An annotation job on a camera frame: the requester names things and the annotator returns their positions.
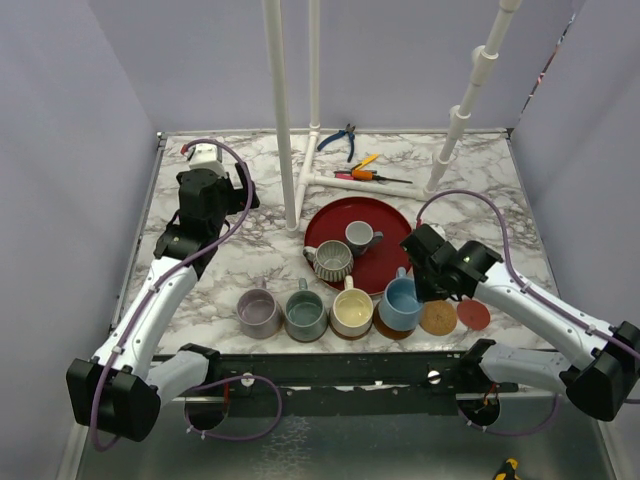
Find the thin red round coaster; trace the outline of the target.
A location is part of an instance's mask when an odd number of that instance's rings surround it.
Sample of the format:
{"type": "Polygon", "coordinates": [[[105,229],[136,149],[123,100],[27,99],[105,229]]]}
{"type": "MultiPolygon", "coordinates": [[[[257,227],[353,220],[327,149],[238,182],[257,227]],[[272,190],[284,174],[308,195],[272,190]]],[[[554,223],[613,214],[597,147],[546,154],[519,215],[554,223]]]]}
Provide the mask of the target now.
{"type": "Polygon", "coordinates": [[[459,320],[468,328],[481,331],[491,322],[491,314],[488,308],[473,299],[461,301],[456,308],[459,320]]]}

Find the light blue mug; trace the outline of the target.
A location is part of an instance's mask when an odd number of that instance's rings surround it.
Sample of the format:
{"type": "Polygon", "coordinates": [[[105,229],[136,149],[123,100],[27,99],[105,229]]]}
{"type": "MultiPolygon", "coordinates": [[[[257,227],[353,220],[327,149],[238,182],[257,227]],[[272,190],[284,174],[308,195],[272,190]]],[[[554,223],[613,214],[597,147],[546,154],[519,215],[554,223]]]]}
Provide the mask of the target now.
{"type": "Polygon", "coordinates": [[[424,308],[416,296],[416,286],[404,267],[399,267],[395,278],[387,285],[378,304],[382,322],[392,330],[414,330],[424,308]]]}

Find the dark green mug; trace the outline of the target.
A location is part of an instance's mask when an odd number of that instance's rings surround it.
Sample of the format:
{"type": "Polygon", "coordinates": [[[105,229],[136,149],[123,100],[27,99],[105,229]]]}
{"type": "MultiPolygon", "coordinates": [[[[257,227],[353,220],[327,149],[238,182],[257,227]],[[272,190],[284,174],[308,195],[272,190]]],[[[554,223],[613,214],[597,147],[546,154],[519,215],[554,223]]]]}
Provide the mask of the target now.
{"type": "Polygon", "coordinates": [[[298,281],[298,289],[285,305],[285,330],[294,340],[309,343],[321,338],[329,319],[323,300],[311,291],[305,278],[298,281]]]}

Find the lilac mug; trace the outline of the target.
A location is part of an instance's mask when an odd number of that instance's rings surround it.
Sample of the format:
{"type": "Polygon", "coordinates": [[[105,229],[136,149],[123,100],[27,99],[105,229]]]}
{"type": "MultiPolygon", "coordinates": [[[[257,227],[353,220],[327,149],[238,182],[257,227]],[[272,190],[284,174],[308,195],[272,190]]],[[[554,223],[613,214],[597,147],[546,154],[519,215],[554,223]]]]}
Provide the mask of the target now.
{"type": "Polygon", "coordinates": [[[241,331],[252,339],[272,337],[284,322],[280,304],[267,289],[264,277],[259,277],[255,287],[240,296],[236,311],[241,331]]]}

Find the brown wooden coaster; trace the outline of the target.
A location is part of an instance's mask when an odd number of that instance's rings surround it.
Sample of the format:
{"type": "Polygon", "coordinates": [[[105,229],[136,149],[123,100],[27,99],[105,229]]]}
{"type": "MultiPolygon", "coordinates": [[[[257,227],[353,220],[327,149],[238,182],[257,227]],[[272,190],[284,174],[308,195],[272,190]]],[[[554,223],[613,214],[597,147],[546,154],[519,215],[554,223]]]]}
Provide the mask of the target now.
{"type": "Polygon", "coordinates": [[[414,333],[414,329],[408,331],[399,331],[388,327],[380,316],[379,305],[376,305],[374,308],[373,325],[381,335],[391,340],[403,340],[414,333]]]}
{"type": "Polygon", "coordinates": [[[361,333],[361,334],[359,334],[359,335],[355,335],[355,336],[354,336],[354,335],[344,335],[344,334],[342,334],[341,332],[339,332],[338,330],[336,330],[332,324],[329,324],[329,327],[330,327],[331,331],[332,331],[332,332],[333,332],[337,337],[339,337],[339,338],[341,338],[341,339],[343,339],[343,340],[347,340],[347,341],[355,341],[355,340],[359,340],[359,339],[361,339],[361,338],[364,338],[364,337],[366,337],[366,336],[369,334],[369,332],[370,332],[370,330],[371,330],[371,325],[370,325],[370,326],[369,326],[369,328],[368,328],[366,331],[362,332],[362,333],[361,333]]]}

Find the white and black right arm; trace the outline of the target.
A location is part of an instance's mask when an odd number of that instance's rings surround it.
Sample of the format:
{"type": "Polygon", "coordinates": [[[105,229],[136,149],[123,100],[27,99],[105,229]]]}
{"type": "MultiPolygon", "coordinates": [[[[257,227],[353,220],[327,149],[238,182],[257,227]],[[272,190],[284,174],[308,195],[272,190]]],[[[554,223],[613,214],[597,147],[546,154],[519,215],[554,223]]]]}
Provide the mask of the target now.
{"type": "Polygon", "coordinates": [[[494,341],[474,346],[459,367],[461,383],[481,391],[514,383],[563,394],[586,415],[615,419],[639,380],[639,329],[587,315],[511,272],[506,260],[478,241],[455,248],[422,225],[401,243],[422,302],[475,298],[511,316],[553,351],[511,348],[494,341]]]}

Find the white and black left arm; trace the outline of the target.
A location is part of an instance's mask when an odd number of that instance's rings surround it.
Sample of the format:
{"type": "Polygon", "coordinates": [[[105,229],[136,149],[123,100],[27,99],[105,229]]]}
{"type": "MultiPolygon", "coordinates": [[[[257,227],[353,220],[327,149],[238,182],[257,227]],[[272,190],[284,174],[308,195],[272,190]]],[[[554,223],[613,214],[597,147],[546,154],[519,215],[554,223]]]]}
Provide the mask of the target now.
{"type": "Polygon", "coordinates": [[[259,206],[246,164],[235,165],[241,180],[195,168],[178,174],[179,207],[158,238],[146,280],[104,344],[88,360],[69,366],[66,382],[77,423],[92,440],[106,432],[140,442],[160,410],[186,391],[206,395],[220,385],[216,353],[187,345],[154,366],[156,348],[178,306],[202,277],[219,245],[236,230],[228,216],[247,216],[259,206]]]}

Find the woven rattan coaster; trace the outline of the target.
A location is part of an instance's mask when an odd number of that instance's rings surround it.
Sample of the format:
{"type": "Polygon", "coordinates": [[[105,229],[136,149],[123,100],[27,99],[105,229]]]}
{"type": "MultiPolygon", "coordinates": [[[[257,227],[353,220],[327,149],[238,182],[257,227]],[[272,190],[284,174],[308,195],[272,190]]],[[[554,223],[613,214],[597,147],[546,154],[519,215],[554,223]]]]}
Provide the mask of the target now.
{"type": "Polygon", "coordinates": [[[426,302],[420,320],[421,328],[434,336],[450,334],[458,318],[454,307],[444,300],[426,302]]]}

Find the cream yellow mug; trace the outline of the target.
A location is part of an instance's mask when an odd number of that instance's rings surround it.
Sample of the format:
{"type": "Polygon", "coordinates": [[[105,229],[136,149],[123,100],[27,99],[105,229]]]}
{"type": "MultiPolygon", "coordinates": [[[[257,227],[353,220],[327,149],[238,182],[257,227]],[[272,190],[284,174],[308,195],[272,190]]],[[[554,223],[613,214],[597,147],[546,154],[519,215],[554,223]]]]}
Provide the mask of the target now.
{"type": "Polygon", "coordinates": [[[347,275],[344,289],[333,302],[330,324],[344,335],[359,335],[372,325],[373,311],[371,297],[364,290],[356,288],[353,277],[347,275]]]}

